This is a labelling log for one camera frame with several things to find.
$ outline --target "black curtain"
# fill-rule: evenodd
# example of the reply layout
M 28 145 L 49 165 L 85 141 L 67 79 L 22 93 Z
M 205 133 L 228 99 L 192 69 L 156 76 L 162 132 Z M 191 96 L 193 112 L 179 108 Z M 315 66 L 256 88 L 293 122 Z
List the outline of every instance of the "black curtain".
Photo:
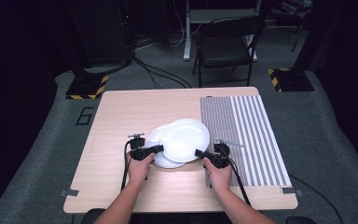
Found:
M 358 152 L 358 0 L 319 1 L 318 8 L 315 17 L 328 19 L 314 24 L 324 28 L 310 30 L 296 63 L 320 79 L 339 127 Z

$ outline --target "yellow and black warning tape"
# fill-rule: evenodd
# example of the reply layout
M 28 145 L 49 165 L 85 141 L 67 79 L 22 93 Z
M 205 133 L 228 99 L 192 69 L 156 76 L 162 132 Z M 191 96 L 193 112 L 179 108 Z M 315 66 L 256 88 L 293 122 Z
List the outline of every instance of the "yellow and black warning tape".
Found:
M 277 79 L 277 77 L 275 76 L 275 71 L 276 71 L 276 70 L 280 70 L 280 71 L 290 71 L 290 69 L 288 69 L 288 68 L 271 69 L 271 68 L 270 68 L 270 69 L 268 70 L 268 73 L 269 73 L 269 76 L 271 77 L 272 85 L 274 86 L 275 91 L 282 91 L 281 86 L 279 85 L 278 79 Z
M 103 94 L 103 89 L 106 86 L 106 82 L 109 76 L 106 76 L 102 79 L 100 88 L 98 88 L 95 94 L 91 95 L 66 95 L 66 99 L 73 99 L 73 100 L 86 100 L 86 99 L 97 99 Z

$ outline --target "striped mat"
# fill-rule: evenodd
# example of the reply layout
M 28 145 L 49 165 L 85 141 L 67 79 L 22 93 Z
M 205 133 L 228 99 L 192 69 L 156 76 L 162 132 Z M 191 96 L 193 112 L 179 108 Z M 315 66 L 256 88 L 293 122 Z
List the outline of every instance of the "striped mat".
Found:
M 291 185 L 261 96 L 202 97 L 200 105 L 211 136 L 208 150 L 216 139 L 228 141 L 244 186 Z M 234 176 L 231 186 L 238 186 Z

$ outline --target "forearm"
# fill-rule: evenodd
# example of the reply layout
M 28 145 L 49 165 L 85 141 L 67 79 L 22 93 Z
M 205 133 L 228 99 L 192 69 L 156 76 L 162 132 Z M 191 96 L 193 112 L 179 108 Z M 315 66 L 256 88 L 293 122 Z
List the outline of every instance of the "forearm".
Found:
M 128 224 L 141 188 L 142 184 L 129 183 L 95 223 Z
M 254 210 L 231 190 L 221 190 L 215 193 L 218 202 L 225 210 L 227 216 L 234 224 L 269 224 L 275 223 L 269 217 Z

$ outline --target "chair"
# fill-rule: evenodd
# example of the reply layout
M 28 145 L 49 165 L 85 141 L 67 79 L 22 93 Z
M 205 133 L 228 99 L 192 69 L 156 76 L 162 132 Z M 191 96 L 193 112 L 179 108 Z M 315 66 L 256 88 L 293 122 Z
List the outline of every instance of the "chair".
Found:
M 255 47 L 263 28 L 264 20 L 260 17 L 224 18 L 204 24 L 197 39 L 193 66 L 193 75 L 196 67 L 199 68 L 199 87 L 202 87 L 202 69 L 232 67 L 234 70 L 240 65 L 249 66 L 247 77 L 229 81 L 246 80 L 249 86 Z M 246 36 L 251 37 L 249 44 L 243 40 Z
M 292 47 L 292 52 L 295 52 L 298 39 L 301 36 L 301 32 L 304 27 L 306 18 L 312 12 L 312 7 L 303 7 L 296 11 L 296 9 L 290 5 L 285 5 L 284 1 L 279 1 L 275 6 L 270 7 L 269 14 L 275 17 L 277 20 L 288 21 L 297 26 L 296 28 L 296 41 Z

